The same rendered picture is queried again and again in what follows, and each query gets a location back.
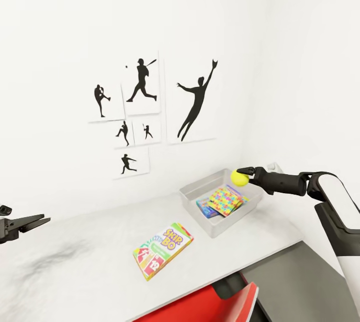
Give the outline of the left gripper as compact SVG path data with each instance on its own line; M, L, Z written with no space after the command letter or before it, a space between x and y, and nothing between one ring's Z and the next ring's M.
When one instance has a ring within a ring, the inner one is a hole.
M23 234L33 230L45 223L51 221L45 218L45 214L32 215L17 219L8 219L5 216L0 217L0 245L5 242L11 242L20 237L19 232Z

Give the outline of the board game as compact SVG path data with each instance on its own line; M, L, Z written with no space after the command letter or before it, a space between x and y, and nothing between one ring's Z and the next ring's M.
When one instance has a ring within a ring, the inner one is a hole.
M173 222L134 250L133 256L149 281L193 240L193 236L180 223Z
M242 195L240 192L236 191L235 189L233 189L230 185L226 185L224 187L222 187L223 190L228 191L229 193L239 197L241 200L243 200L243 203L239 206L239 208L241 206L243 206L244 204L246 204L248 201L250 201L248 198L246 198L244 195Z
M207 202L212 202L211 200L209 200L209 197L196 201L196 204L198 205L198 207L200 208L200 210L202 211L202 213L205 215L206 218L214 217L216 215L221 214L221 212L209 206Z

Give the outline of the tennis ball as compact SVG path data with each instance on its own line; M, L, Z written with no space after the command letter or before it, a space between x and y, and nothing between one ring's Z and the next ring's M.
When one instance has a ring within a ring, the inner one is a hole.
M238 173L236 172L236 170L231 170L232 173L230 175L231 177L231 181L234 185L242 187L245 186L248 182L249 182L249 175L246 174L242 174L242 173Z

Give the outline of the jigsaw puzzle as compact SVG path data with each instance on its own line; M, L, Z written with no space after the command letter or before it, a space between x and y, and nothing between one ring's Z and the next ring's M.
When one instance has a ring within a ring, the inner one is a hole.
M212 201L207 202L209 206L213 207L227 217L241 199L228 191L219 188L209 197L209 200Z
M235 207L231 210L231 212L229 214L231 214L233 211L235 211L244 201L243 200L240 200L236 205Z

